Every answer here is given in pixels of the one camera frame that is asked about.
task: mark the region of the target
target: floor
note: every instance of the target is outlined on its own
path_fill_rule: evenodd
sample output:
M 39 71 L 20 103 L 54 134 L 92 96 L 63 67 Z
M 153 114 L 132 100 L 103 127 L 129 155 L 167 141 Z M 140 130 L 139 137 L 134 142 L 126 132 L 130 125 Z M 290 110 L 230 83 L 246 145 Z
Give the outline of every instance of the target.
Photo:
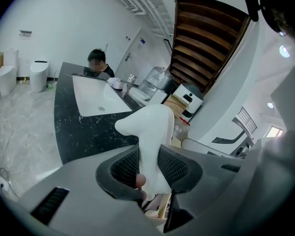
M 62 165 L 55 138 L 54 100 L 55 86 L 34 93 L 29 84 L 20 82 L 10 94 L 0 96 L 0 161 L 2 159 L 1 166 L 8 171 L 18 196 L 41 180 L 46 172 Z M 10 122 L 13 132 L 4 119 Z M 16 199 L 11 191 L 4 195 Z

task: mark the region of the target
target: countertop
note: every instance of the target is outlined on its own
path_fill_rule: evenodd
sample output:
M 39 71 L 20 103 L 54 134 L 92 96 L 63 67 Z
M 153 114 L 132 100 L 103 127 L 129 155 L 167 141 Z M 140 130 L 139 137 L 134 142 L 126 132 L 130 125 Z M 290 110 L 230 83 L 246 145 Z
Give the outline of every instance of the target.
M 75 100 L 72 74 L 84 76 L 84 66 L 64 62 L 62 64 L 55 95 L 55 133 L 59 154 L 63 164 L 75 159 L 103 153 L 138 143 L 135 136 L 123 136 L 115 129 L 115 123 L 141 107 L 126 95 L 123 101 L 131 112 L 83 117 Z M 102 73 L 97 79 L 107 80 Z

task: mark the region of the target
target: white sink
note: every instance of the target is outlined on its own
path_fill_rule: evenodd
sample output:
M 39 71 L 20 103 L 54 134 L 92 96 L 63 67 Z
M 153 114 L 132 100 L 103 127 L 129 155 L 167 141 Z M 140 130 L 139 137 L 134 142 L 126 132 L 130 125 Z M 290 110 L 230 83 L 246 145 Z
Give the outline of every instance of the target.
M 72 79 L 80 115 L 88 117 L 131 111 L 106 81 L 75 75 Z

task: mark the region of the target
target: white toilet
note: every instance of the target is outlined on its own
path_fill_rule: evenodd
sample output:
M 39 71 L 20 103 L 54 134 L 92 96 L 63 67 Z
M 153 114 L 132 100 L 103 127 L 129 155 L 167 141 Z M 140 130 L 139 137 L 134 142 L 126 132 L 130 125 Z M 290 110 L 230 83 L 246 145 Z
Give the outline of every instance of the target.
M 42 92 L 47 83 L 49 62 L 35 60 L 30 65 L 29 82 L 33 92 Z
M 0 94 L 10 93 L 16 85 L 16 73 L 18 70 L 19 51 L 3 53 L 3 66 L 0 68 Z

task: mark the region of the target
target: black hair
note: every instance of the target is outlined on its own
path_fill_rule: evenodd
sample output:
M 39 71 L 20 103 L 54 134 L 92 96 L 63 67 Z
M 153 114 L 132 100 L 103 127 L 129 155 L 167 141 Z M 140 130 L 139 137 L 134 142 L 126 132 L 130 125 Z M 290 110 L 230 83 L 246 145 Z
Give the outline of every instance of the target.
M 88 61 L 91 61 L 92 59 L 106 62 L 106 55 L 101 49 L 94 49 L 88 56 Z

